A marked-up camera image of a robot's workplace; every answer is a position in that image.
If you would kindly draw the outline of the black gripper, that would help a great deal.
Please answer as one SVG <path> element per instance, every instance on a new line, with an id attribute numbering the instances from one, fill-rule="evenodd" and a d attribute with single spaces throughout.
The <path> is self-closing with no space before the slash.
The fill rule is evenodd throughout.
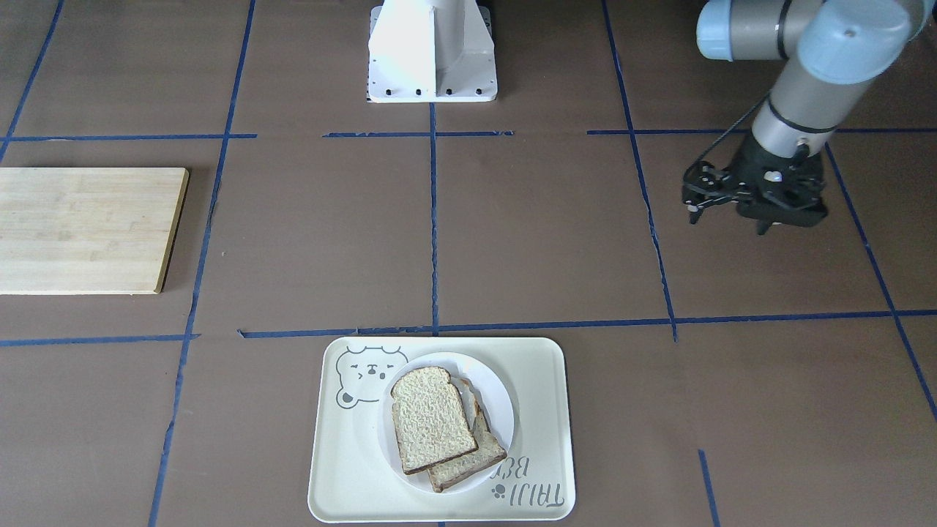
<path id="1" fill-rule="evenodd" d="M 810 228 L 826 219 L 829 208 L 822 156 L 810 147 L 794 147 L 794 155 L 779 157 L 754 138 L 745 136 L 732 159 L 732 174 L 745 184 L 746 196 L 737 199 L 736 213 L 756 221 L 759 236 L 775 224 Z"/>

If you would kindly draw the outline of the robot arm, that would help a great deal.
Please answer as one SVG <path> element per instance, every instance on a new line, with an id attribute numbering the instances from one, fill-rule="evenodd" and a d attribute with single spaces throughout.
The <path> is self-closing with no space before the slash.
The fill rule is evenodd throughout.
<path id="1" fill-rule="evenodd" d="M 752 127 L 729 164 L 717 169 L 700 156 L 683 174 L 690 223 L 723 204 L 754 220 L 760 236 L 826 219 L 822 150 L 934 9 L 933 1 L 706 2 L 696 24 L 703 56 L 784 68 L 749 109 Z"/>

